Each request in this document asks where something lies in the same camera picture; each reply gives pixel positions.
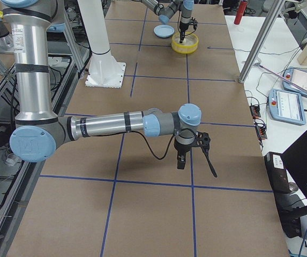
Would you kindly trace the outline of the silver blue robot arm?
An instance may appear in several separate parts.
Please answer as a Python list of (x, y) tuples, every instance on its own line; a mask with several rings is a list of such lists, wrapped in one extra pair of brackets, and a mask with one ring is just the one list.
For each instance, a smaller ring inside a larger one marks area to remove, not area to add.
[[(61, 145), (79, 138), (143, 130), (147, 137), (171, 134), (170, 142), (175, 138), (178, 169), (184, 169), (186, 153), (192, 147), (201, 147), (209, 161), (209, 150), (200, 141), (206, 134), (197, 132), (201, 109), (191, 103), (170, 113), (153, 108), (96, 117), (58, 117), (51, 104), (47, 30), (58, 21), (58, 16), (64, 18), (63, 1), (0, 2), (14, 43), (20, 112), (15, 117), (10, 147), (18, 157), (27, 162), (42, 162)], [(192, 19), (194, 1), (171, 1), (167, 7), (157, 1), (142, 2), (164, 23), (181, 11), (181, 42), (190, 24), (196, 24)], [(78, 5), (92, 54), (86, 86), (121, 88), (126, 64), (117, 62), (111, 54), (101, 1), (78, 1)]]
[(186, 36), (194, 33), (197, 30), (198, 22), (192, 17), (194, 8), (193, 0), (170, 1), (167, 7), (155, 0), (140, 1), (158, 17), (161, 23), (167, 24), (173, 15), (178, 11), (179, 14), (179, 42), (182, 43)]

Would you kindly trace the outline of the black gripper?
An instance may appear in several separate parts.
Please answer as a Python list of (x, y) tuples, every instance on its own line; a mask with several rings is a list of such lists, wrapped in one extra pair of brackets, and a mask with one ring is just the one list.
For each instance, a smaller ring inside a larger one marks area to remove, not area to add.
[(179, 42), (180, 44), (182, 44), (184, 42), (185, 39), (185, 32), (188, 30), (189, 28), (189, 23), (184, 23), (184, 22), (179, 22), (179, 31), (180, 31), (180, 38), (179, 38)]
[(186, 154), (191, 150), (194, 142), (192, 132), (180, 132), (175, 136), (174, 147), (177, 150), (177, 169), (185, 169)]

